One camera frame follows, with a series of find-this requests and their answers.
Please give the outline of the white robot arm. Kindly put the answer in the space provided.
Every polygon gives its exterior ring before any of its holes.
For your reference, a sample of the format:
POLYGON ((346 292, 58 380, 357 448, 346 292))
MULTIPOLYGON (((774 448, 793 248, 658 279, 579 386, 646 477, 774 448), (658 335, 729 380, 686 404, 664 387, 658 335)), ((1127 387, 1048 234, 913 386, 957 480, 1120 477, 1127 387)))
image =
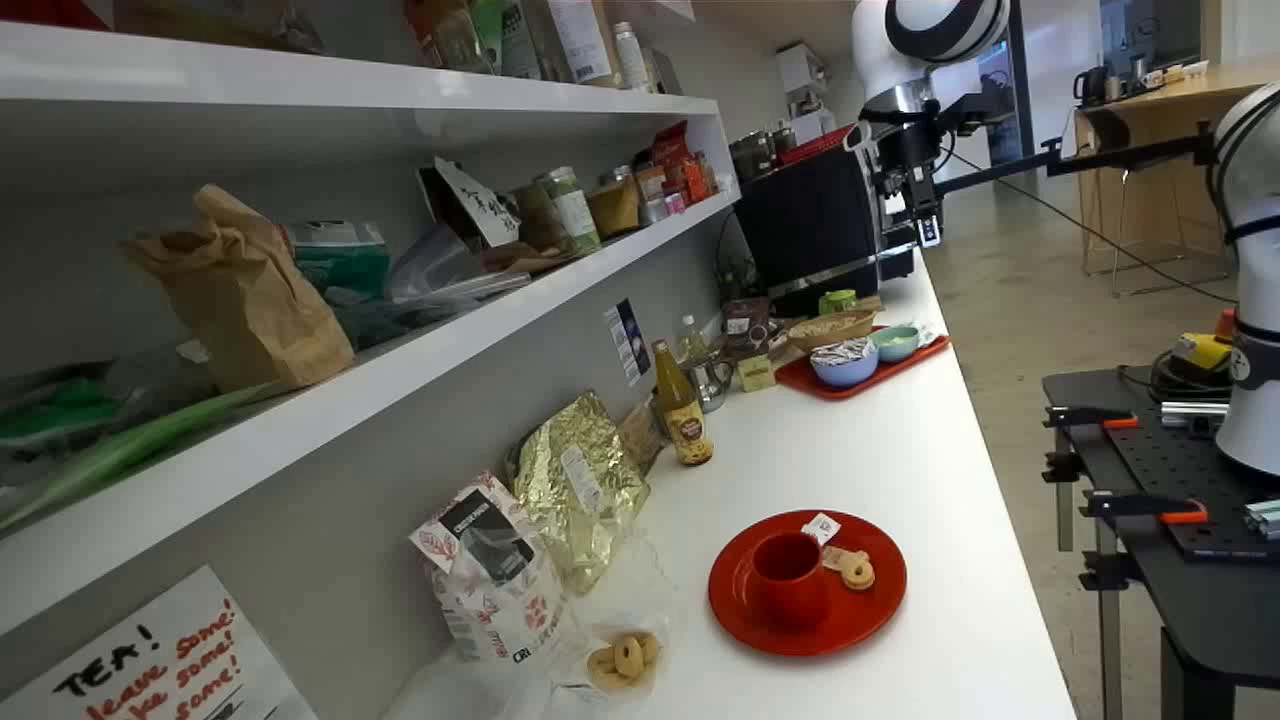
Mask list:
MULTIPOLYGON (((933 71, 996 45, 1014 0, 858 0, 847 36, 864 81, 861 115, 881 135, 881 171, 921 243, 940 243, 933 182, 944 107, 933 71)), ((1237 251, 1232 397, 1217 448, 1251 472, 1280 472, 1280 88, 1237 102, 1207 133, 1207 202, 1237 251)))

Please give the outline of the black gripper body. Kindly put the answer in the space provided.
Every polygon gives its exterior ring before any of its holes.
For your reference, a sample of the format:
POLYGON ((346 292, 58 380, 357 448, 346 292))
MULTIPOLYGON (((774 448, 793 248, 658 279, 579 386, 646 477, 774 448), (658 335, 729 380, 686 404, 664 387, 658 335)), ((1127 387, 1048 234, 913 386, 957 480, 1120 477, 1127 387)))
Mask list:
POLYGON ((937 193, 937 95, 926 83, 898 83, 878 91, 861 119, 878 142, 878 184, 884 196, 889 228, 907 234, 921 248, 944 242, 940 193, 937 193))

